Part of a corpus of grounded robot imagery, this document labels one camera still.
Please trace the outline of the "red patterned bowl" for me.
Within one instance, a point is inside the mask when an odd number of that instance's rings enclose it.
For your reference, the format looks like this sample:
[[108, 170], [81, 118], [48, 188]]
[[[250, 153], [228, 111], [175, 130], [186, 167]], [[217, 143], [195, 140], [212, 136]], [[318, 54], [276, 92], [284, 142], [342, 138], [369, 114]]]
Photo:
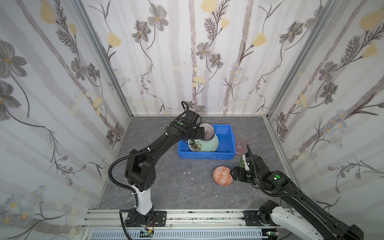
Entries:
[[208, 123], [204, 123], [200, 125], [201, 128], [204, 128], [204, 134], [201, 137], [203, 141], [210, 141], [215, 136], [215, 128]]

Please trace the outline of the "aluminium corner frame post left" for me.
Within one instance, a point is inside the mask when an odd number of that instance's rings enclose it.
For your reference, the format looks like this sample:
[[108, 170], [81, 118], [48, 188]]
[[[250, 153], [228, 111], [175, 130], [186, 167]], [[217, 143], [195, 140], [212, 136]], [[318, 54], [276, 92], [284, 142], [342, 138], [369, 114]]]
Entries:
[[98, 37], [98, 34], [96, 33], [92, 21], [89, 18], [87, 11], [82, 3], [82, 1], [79, 0], [72, 0], [72, 5], [75, 8], [75, 11], [77, 13], [77, 16], [79, 17], [83, 27], [85, 28], [86, 34], [88, 38], [91, 41], [91, 44], [99, 58], [99, 60], [102, 63], [102, 66], [104, 67], [105, 71], [107, 72], [107, 76], [109, 80], [111, 81], [111, 84], [116, 92], [116, 95], [118, 96], [118, 99], [120, 100], [120, 103], [123, 106], [123, 109], [125, 111], [126, 116], [131, 119], [134, 115], [125, 99], [125, 96], [123, 94], [123, 91], [119, 85], [119, 82], [114, 74], [113, 68], [111, 67], [110, 61], [108, 60], [107, 52], [102, 46], [102, 43], [100, 41], [100, 38]]

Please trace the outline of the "light green ceramic plate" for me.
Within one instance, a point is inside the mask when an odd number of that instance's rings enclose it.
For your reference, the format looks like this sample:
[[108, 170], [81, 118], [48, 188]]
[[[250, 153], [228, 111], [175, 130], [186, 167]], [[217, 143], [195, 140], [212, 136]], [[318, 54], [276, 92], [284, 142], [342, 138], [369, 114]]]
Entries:
[[188, 146], [193, 152], [215, 152], [219, 148], [219, 138], [214, 135], [209, 141], [188, 140]]

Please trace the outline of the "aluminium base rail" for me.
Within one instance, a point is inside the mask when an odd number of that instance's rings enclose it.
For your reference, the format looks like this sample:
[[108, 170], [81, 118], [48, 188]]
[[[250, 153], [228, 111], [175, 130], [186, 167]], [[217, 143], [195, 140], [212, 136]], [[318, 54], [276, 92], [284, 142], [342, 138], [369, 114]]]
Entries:
[[[165, 217], [157, 217], [148, 225], [150, 229], [250, 229], [250, 228], [287, 228], [259, 221], [250, 221], [242, 209], [221, 210], [165, 210]], [[121, 230], [118, 210], [89, 210], [81, 225], [81, 230]]]

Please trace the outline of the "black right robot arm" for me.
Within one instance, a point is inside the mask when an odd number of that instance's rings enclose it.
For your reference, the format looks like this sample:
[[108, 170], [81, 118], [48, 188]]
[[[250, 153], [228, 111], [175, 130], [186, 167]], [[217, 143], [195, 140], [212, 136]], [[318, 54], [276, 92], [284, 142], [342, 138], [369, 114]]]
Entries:
[[268, 200], [254, 214], [245, 212], [247, 225], [281, 226], [302, 239], [362, 240], [364, 232], [356, 225], [347, 225], [306, 196], [284, 173], [270, 171], [262, 159], [247, 159], [249, 167], [234, 167], [230, 174], [235, 181], [258, 187], [265, 195], [279, 198], [296, 210], [301, 218]]

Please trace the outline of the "green transparent plastic cup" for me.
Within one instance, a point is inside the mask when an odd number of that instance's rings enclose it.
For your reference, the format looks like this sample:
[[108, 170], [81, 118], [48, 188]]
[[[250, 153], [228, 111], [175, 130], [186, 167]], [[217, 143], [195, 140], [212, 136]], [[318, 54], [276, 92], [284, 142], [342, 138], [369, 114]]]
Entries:
[[240, 159], [240, 166], [241, 166], [241, 167], [245, 167], [245, 166], [246, 166], [246, 157], [245, 157], [245, 155], [242, 155], [242, 156], [241, 156], [241, 159]]

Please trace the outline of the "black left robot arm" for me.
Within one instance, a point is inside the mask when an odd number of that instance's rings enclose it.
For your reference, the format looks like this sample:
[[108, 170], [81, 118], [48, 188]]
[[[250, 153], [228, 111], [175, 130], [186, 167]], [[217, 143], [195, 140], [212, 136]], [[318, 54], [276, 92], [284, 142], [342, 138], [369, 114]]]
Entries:
[[140, 225], [148, 225], [153, 219], [154, 206], [151, 201], [151, 187], [156, 180], [156, 164], [159, 159], [181, 140], [197, 140], [205, 136], [200, 127], [201, 116], [185, 110], [175, 118], [165, 132], [140, 151], [132, 150], [127, 160], [125, 177], [135, 190], [135, 217]]

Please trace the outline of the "aluminium corner frame post right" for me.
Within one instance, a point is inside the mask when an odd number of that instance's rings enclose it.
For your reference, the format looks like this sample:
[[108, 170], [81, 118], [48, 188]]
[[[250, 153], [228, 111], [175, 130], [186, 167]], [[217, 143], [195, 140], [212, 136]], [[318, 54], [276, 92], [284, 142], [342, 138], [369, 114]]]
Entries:
[[278, 106], [283, 101], [283, 98], [286, 95], [287, 91], [289, 90], [290, 85], [293, 83], [297, 73], [299, 72], [302, 65], [304, 64], [304, 61], [313, 50], [316, 41], [320, 38], [322, 31], [325, 29], [329, 20], [332, 18], [339, 3], [340, 1], [332, 0], [332, 1], [327, 1], [327, 3], [325, 4], [322, 12], [318, 17], [317, 22], [315, 23], [313, 29], [309, 34], [309, 37], [305, 41], [305, 44], [303, 45], [301, 51], [299, 52], [298, 57], [296, 58], [294, 64], [292, 65], [292, 68], [286, 75], [286, 78], [283, 81], [282, 86], [280, 87], [279, 91], [276, 94], [276, 97], [274, 98], [274, 101], [272, 102], [272, 105], [268, 111], [268, 114], [266, 115], [266, 118], [268, 120], [270, 120], [272, 116], [277, 112]]

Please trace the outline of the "aluminium corner frame post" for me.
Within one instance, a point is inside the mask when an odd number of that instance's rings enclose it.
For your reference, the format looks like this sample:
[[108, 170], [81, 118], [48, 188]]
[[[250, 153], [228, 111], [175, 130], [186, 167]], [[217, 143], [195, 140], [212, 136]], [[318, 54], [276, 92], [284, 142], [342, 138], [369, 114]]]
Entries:
[[91, 41], [91, 44], [99, 58], [99, 60], [102, 63], [102, 66], [104, 67], [105, 71], [107, 72], [107, 76], [109, 80], [111, 81], [111, 84], [116, 92], [116, 95], [118, 96], [118, 99], [120, 100], [120, 103], [123, 106], [123, 109], [125, 111], [126, 116], [131, 119], [134, 115], [125, 99], [125, 96], [123, 94], [123, 91], [119, 85], [119, 82], [114, 74], [113, 68], [111, 67], [110, 61], [108, 60], [107, 52], [102, 46], [102, 43], [100, 41], [100, 38], [98, 37], [98, 34], [96, 33], [92, 21], [89, 18], [87, 11], [82, 3], [82, 1], [79, 0], [72, 0], [72, 5], [75, 8], [75, 11], [77, 13], [77, 16], [79, 17], [83, 27], [85, 28], [86, 34], [88, 38]]
[[270, 120], [272, 116], [277, 112], [278, 106], [283, 101], [283, 98], [286, 95], [287, 91], [289, 90], [290, 85], [293, 83], [297, 73], [299, 72], [302, 65], [304, 64], [304, 61], [313, 50], [316, 41], [320, 38], [322, 31], [325, 29], [329, 20], [332, 18], [339, 3], [340, 1], [332, 0], [332, 1], [327, 1], [327, 3], [325, 4], [322, 12], [318, 17], [317, 22], [315, 23], [313, 29], [309, 34], [309, 37], [305, 41], [305, 44], [303, 45], [301, 51], [299, 52], [298, 57], [296, 58], [294, 64], [292, 65], [292, 68], [286, 75], [286, 78], [283, 81], [282, 86], [280, 87], [279, 91], [276, 94], [276, 97], [274, 98], [274, 101], [272, 102], [272, 105], [268, 111], [268, 114], [266, 115], [266, 118], [268, 120]]

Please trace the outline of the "blue plastic bin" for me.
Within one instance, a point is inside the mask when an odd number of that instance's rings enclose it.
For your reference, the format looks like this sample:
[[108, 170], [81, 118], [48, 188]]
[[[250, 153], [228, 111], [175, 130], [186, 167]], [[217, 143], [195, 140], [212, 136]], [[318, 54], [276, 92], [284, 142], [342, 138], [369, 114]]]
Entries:
[[182, 159], [204, 159], [204, 160], [232, 160], [236, 154], [235, 135], [231, 125], [212, 124], [215, 136], [209, 143], [217, 139], [218, 147], [213, 152], [195, 151], [192, 145], [183, 141], [178, 143], [178, 154]]

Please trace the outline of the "pink transparent plastic cup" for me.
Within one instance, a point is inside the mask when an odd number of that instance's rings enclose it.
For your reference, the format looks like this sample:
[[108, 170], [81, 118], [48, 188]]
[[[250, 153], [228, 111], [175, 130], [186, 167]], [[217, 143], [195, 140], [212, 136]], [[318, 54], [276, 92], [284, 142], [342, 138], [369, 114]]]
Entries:
[[236, 144], [235, 144], [235, 149], [236, 153], [238, 155], [243, 155], [248, 151], [247, 145], [248, 145], [248, 140], [245, 138], [237, 138], [236, 139]]

